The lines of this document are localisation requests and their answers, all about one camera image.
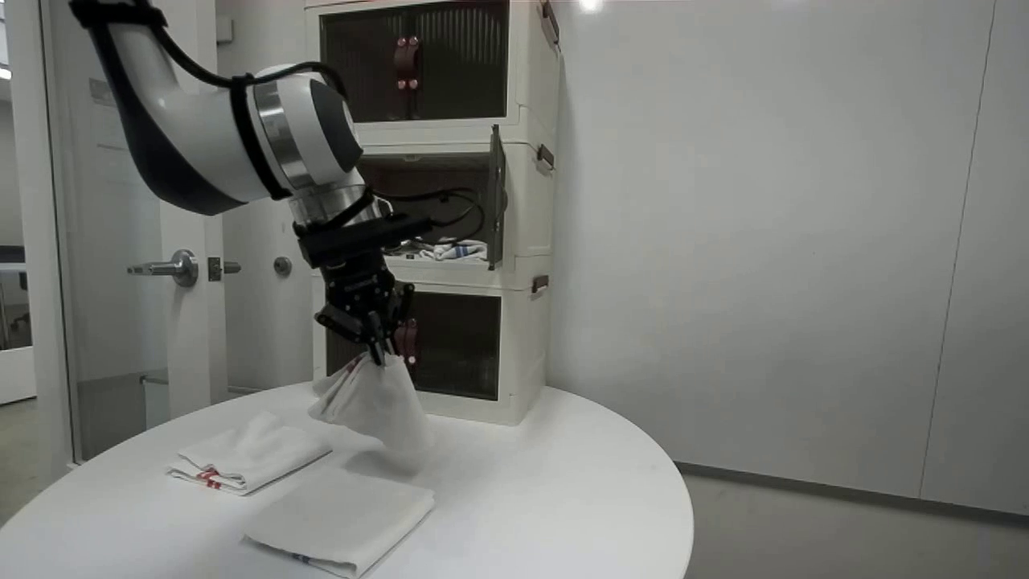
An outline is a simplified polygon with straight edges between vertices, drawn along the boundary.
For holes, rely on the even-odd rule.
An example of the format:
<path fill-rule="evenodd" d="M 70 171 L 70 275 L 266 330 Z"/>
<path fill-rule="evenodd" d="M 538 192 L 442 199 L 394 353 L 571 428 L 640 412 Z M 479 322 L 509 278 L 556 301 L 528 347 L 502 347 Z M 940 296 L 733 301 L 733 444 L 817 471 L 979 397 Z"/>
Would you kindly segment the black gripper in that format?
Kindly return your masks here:
<path fill-rule="evenodd" d="M 315 322 L 344 342 L 371 347 L 373 364 L 397 353 L 390 334 L 398 322 L 405 288 L 387 268 L 387 252 L 417 236 L 405 212 L 344 226 L 340 218 L 297 226 L 301 256 L 325 280 L 325 307 Z"/>

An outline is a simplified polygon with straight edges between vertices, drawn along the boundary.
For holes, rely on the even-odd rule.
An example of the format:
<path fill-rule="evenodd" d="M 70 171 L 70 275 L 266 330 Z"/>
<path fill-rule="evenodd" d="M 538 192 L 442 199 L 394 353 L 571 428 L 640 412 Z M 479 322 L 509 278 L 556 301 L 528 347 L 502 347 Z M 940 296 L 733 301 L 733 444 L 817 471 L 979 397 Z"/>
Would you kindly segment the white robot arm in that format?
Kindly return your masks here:
<path fill-rule="evenodd" d="M 315 322 L 387 364 L 412 296 L 387 252 L 426 222 L 380 210 L 368 187 L 344 82 L 325 61 L 216 75 L 178 44 L 150 0 L 68 7 L 100 58 L 144 187 L 200 217 L 286 203 L 300 252 L 325 280 Z"/>

